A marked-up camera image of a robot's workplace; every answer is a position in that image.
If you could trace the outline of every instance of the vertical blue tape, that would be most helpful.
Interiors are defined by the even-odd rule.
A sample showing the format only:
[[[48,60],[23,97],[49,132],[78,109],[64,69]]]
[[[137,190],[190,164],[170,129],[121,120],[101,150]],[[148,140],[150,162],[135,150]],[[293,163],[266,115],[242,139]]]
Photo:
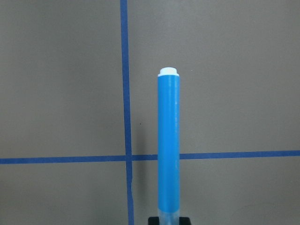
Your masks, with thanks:
[[[120,16],[121,16],[121,48],[122,48],[128,225],[134,225],[134,206],[133,206],[133,197],[132,197],[132,151],[131,151],[131,125],[130,125],[127,0],[120,0]]]

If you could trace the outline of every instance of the blue marker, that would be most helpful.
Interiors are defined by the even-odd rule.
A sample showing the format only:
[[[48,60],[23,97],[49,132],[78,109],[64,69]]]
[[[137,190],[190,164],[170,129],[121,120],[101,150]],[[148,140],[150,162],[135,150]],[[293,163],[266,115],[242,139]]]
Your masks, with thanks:
[[[179,225],[180,77],[172,67],[158,75],[158,216],[160,225]]]

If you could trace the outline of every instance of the transparent tube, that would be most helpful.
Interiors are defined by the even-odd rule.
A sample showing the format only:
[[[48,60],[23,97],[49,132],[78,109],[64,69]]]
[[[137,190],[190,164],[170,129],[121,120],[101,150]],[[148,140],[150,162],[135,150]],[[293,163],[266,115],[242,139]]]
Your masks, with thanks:
[[[159,225],[179,225],[179,214],[179,210],[176,212],[158,210]]]

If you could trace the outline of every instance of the white cap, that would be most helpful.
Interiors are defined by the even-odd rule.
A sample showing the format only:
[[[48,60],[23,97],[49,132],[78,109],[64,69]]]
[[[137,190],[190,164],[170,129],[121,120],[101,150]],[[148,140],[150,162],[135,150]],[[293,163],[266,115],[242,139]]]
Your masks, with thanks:
[[[162,68],[160,70],[160,74],[158,76],[163,76],[163,75],[175,75],[175,76],[179,76],[179,74],[177,73],[177,69],[175,69],[173,67]]]

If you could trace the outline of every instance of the horizontal blue tape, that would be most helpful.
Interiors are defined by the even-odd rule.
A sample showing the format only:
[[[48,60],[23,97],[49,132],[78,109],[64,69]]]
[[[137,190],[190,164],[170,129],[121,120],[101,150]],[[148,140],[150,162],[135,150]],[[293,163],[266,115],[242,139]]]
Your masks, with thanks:
[[[261,158],[261,157],[293,157],[300,156],[300,150],[288,151],[244,151],[218,153],[184,153],[180,159],[210,159],[210,158]],[[132,161],[157,160],[155,155],[133,155]],[[87,162],[120,162],[126,161],[126,156],[74,156],[74,157],[35,157],[35,158],[0,158],[0,164],[37,164],[37,163],[87,163]]]
[[[286,156],[300,156],[300,150],[190,153],[190,154],[180,154],[180,159],[260,158],[260,157],[286,157]]]
[[[133,155],[132,161],[148,161],[148,160],[157,160],[157,155]]]
[[[126,156],[0,158],[0,164],[119,162],[125,160],[126,160]]]

